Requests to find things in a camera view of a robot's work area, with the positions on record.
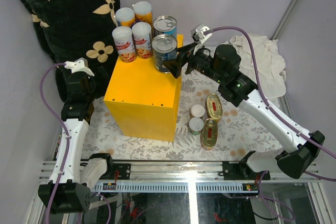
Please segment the dark round tin can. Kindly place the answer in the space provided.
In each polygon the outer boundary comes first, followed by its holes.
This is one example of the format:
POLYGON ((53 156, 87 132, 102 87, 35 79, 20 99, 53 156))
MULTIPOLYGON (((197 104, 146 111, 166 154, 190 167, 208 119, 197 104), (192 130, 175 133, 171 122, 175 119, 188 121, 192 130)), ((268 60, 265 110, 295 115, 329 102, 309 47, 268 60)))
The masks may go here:
POLYGON ((156 70, 160 73, 169 73, 163 62, 177 57, 177 39, 168 34, 157 35, 152 40, 152 51, 156 70))

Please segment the blue round tin can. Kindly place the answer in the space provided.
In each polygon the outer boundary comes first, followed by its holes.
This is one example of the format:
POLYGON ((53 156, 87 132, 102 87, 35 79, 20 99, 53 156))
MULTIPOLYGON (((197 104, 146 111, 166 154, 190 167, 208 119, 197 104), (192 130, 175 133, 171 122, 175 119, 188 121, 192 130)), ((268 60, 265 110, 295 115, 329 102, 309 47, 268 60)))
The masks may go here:
POLYGON ((168 34, 177 37, 177 21, 172 16, 159 16, 153 22, 154 35, 168 34))

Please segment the brown can white lid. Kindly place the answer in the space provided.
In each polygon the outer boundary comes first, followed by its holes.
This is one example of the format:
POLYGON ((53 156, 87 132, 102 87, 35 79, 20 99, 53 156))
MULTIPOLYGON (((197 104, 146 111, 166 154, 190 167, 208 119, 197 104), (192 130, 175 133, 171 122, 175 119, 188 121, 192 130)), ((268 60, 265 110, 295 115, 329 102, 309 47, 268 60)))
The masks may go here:
POLYGON ((200 104, 195 104, 190 109, 191 118, 202 118, 205 115, 205 108, 200 104))

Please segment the yellow wooden shelf box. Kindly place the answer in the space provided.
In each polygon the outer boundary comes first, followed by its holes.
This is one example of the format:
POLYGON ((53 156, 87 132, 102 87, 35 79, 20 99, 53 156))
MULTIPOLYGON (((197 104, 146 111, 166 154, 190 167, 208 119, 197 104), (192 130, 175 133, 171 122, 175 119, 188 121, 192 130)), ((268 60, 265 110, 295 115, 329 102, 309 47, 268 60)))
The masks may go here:
POLYGON ((172 142, 181 78, 160 73, 154 59, 117 60, 104 102, 125 136, 172 142))

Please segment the gold oval tin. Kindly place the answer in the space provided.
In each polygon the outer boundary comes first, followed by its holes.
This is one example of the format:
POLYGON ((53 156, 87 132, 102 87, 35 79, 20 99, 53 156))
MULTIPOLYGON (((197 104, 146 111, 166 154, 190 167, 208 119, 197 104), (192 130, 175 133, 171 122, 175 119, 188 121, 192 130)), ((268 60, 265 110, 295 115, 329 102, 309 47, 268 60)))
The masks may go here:
POLYGON ((223 116, 223 108, 219 96, 211 93, 206 97, 207 116, 216 122, 219 122, 223 116))
POLYGON ((218 125, 213 119, 206 119, 201 132, 201 146, 204 150, 212 150, 217 143, 218 125))

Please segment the orange lidded front can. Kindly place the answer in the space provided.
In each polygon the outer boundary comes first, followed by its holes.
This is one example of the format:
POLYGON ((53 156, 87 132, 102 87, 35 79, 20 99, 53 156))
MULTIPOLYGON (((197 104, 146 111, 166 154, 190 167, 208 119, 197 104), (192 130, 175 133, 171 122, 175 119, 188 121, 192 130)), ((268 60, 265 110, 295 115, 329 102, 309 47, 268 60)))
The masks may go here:
POLYGON ((154 35, 152 5, 145 1, 137 2, 133 4, 133 11, 135 14, 136 23, 145 22, 151 26, 152 40, 154 35))

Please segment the red white lidded can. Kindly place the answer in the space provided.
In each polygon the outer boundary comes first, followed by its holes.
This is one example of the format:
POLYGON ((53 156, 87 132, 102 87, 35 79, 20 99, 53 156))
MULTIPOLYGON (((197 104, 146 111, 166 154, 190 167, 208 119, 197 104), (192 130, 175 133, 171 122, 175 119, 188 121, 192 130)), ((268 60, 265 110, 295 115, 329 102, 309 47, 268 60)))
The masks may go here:
POLYGON ((127 26, 120 26, 112 31, 112 37, 122 62, 131 63, 137 58, 132 37, 132 30, 127 26))

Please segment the grey lidded small can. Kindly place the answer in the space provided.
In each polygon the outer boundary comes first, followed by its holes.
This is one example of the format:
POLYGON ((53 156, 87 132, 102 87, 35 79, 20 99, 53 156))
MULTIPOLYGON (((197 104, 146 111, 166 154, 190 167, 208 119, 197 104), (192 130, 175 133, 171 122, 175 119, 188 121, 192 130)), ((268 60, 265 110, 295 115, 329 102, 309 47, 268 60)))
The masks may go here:
POLYGON ((204 127, 204 121, 201 118, 193 117, 188 122, 188 128, 193 135, 199 135, 204 127))

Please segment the orange blue lidded can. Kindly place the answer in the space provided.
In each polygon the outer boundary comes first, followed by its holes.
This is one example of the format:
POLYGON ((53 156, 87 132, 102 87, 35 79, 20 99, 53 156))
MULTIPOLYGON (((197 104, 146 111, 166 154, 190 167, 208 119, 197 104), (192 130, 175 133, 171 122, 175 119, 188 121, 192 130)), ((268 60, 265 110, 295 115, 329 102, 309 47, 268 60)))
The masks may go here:
POLYGON ((132 27, 136 23, 135 13, 133 9, 128 7, 120 8, 115 13, 117 26, 132 27))

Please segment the black floral plush pillow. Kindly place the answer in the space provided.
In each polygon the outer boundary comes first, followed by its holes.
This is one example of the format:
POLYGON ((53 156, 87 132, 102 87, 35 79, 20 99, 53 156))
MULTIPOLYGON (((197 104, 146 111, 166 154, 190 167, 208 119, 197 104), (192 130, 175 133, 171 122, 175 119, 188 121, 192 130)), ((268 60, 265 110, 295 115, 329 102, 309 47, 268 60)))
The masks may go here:
POLYGON ((112 38, 120 0, 20 0, 54 63, 85 58, 97 98, 105 95, 118 54, 112 38))

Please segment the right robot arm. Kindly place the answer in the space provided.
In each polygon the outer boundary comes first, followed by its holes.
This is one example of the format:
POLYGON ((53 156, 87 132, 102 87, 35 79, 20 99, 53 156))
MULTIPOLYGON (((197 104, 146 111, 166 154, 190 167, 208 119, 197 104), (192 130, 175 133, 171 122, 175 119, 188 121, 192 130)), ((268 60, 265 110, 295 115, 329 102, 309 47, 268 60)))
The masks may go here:
POLYGON ((195 47, 196 43, 192 43, 178 49, 177 57, 164 61, 163 65, 175 78, 187 65, 186 74, 196 70, 216 81, 226 101, 250 114, 281 144, 278 150, 249 152, 241 160, 240 175, 251 179, 258 172, 278 170, 293 179, 300 178, 319 154, 317 145, 323 144, 324 135, 319 131, 309 132, 262 98, 256 83, 239 71, 241 57, 233 46, 219 45, 213 56, 205 54, 205 47, 194 51, 195 47))

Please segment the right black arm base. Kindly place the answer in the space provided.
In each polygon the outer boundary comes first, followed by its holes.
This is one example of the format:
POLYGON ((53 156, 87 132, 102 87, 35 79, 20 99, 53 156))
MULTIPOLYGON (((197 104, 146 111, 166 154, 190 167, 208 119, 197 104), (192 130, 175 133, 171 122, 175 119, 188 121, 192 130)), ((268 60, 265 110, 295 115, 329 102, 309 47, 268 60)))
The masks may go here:
POLYGON ((248 158, 255 151, 249 152, 239 162, 222 161, 222 171, 218 172, 219 176, 223 176, 224 180, 254 180, 260 178, 262 172, 254 172, 248 165, 248 158))

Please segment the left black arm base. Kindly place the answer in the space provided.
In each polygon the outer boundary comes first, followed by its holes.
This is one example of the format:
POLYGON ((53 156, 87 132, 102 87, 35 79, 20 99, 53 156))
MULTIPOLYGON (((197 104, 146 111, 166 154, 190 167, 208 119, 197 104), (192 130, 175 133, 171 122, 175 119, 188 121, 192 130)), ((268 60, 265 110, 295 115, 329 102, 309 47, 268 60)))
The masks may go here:
POLYGON ((130 163, 114 163, 111 167, 108 167, 107 173, 104 178, 120 181, 129 180, 131 175, 131 164, 130 163))

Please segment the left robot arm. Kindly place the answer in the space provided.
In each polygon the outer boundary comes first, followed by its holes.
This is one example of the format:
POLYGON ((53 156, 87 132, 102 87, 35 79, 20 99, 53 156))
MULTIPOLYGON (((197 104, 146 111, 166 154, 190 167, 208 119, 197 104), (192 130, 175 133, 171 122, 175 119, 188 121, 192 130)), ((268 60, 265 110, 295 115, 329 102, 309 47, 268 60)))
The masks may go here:
POLYGON ((38 196, 49 214, 86 212, 90 194, 100 178, 114 175, 109 153, 93 154, 80 167, 83 142, 94 111, 95 85, 85 72, 75 72, 66 80, 67 100, 61 111, 62 135, 55 167, 38 196))

